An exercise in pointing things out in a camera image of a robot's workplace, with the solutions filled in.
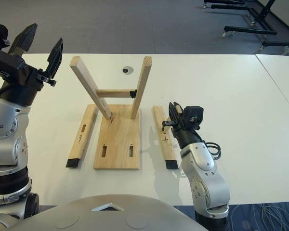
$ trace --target black bracket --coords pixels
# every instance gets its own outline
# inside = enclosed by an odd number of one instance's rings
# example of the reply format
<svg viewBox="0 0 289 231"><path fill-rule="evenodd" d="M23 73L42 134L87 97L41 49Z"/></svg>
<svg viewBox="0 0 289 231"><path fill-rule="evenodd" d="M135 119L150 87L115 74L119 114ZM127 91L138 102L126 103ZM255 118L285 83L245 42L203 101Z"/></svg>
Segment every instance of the black bracket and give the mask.
<svg viewBox="0 0 289 231"><path fill-rule="evenodd" d="M131 98L135 98L137 94L137 89L136 90L130 90L130 96Z"/></svg>

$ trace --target table surface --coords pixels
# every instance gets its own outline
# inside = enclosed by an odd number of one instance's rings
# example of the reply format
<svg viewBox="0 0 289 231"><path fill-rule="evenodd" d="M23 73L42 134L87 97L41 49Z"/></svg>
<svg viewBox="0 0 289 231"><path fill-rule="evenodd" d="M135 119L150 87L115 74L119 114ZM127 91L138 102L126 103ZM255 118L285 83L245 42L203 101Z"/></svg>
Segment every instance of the table surface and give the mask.
<svg viewBox="0 0 289 231"><path fill-rule="evenodd" d="M257 54L257 57L289 102L289 56Z"/></svg>
<svg viewBox="0 0 289 231"><path fill-rule="evenodd" d="M220 144L218 171L228 182L230 204L289 201L289 104L254 55L152 55L152 69L140 106L141 169L94 170L102 116L99 113L85 157L65 168L82 116L91 98L69 67L76 54L64 54L57 85L44 86L29 113L26 136L32 191L41 205L65 204L99 194L138 194L170 205L192 205L182 169L167 170L152 114L169 102L200 105L199 131ZM46 54L26 54L26 62L47 66ZM144 55L81 54L100 89L134 89ZM125 75L124 66L134 72ZM107 99L109 104L132 99ZM172 137L178 163L180 149Z"/></svg>

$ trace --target black metal stand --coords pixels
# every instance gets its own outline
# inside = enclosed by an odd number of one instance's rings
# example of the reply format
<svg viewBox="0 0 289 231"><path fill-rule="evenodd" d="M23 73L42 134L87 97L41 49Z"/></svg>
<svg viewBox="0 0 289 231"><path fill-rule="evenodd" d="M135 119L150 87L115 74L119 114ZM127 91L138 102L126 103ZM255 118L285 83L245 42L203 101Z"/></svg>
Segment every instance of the black metal stand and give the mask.
<svg viewBox="0 0 289 231"><path fill-rule="evenodd" d="M254 26L258 23L262 29L254 29L248 27L237 27L237 26L225 26L223 38L226 36L228 31L232 31L234 34L237 32L253 33L253 34L263 34L263 35L276 35L277 32L266 22L265 17L270 12L270 8L273 5L275 0L269 0L267 5L261 10L260 13L257 13L254 8L247 6L228 6L228 5L211 5L212 9L231 9L231 10L245 10L249 12L249 15L254 17L254 21L251 22L250 26Z"/></svg>
<svg viewBox="0 0 289 231"><path fill-rule="evenodd" d="M286 47L286 46L289 46L289 42L266 42L266 41L263 41L259 50L262 51L265 47Z"/></svg>
<svg viewBox="0 0 289 231"><path fill-rule="evenodd" d="M203 0L203 8L207 7L207 3L220 3L220 4L232 4L232 5L244 5L245 2L243 1L236 1L236 0Z"/></svg>

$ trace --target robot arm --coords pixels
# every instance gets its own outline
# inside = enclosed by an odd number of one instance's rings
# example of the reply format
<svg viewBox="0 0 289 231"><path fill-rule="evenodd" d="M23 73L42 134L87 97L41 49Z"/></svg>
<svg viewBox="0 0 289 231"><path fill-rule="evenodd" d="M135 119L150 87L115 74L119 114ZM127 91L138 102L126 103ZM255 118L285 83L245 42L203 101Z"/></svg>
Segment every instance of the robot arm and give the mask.
<svg viewBox="0 0 289 231"><path fill-rule="evenodd" d="M0 213L24 219L38 212L39 197L31 193L28 177L26 128L30 105L43 83L54 86L61 63L63 41L54 46L46 71L25 63L21 57L32 44L36 24L28 26L8 53L0 50Z"/></svg>
<svg viewBox="0 0 289 231"><path fill-rule="evenodd" d="M169 104L171 121L163 121L163 128L171 126L173 136L181 148L182 169L187 175L197 219L212 231L226 230L228 224L229 187L219 175L216 159L220 157L220 147L215 143L205 143L196 133L200 129L203 108L188 106L184 110L177 103ZM208 144L219 150L210 153Z"/></svg>

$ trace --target wooden plank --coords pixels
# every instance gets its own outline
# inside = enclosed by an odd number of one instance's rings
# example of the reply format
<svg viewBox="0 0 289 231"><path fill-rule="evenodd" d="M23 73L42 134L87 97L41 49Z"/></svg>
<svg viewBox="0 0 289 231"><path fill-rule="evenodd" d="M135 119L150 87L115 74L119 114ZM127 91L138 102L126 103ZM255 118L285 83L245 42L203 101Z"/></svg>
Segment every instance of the wooden plank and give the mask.
<svg viewBox="0 0 289 231"><path fill-rule="evenodd" d="M147 82L148 77L149 77L151 66L152 66L152 57L146 56L144 58L143 65L142 65L142 68L140 71L140 76L138 79L137 93L136 93L136 97L133 101L133 107L131 109L131 119L136 118L136 115L137 115L137 112L139 109L139 105L141 102L141 98L144 94L145 85L146 85L146 82Z"/></svg>
<svg viewBox="0 0 289 231"><path fill-rule="evenodd" d="M111 118L111 111L106 103L105 99L100 99L97 95L96 90L98 87L94 82L89 70L87 69L85 63L82 61L80 56L74 56L69 65L74 71L77 78L82 83L83 87L87 90L88 94L91 96L96 106L100 109L101 113L106 119Z"/></svg>
<svg viewBox="0 0 289 231"><path fill-rule="evenodd" d="M162 148L163 157L166 162L166 168L179 169L169 133L163 134L162 131L162 121L165 120L163 108L161 106L153 106L152 110L155 119L155 126L158 133L159 144Z"/></svg>
<svg viewBox="0 0 289 231"><path fill-rule="evenodd" d="M100 98L130 98L131 91L135 90L96 90Z"/></svg>
<svg viewBox="0 0 289 231"><path fill-rule="evenodd" d="M109 105L110 120L102 118L94 169L139 169L139 113L131 119L132 105Z"/></svg>
<svg viewBox="0 0 289 231"><path fill-rule="evenodd" d="M97 107L95 104L89 104L83 115L80 127L75 137L71 152L68 156L66 167L77 167L84 150L89 142L92 128L94 127Z"/></svg>

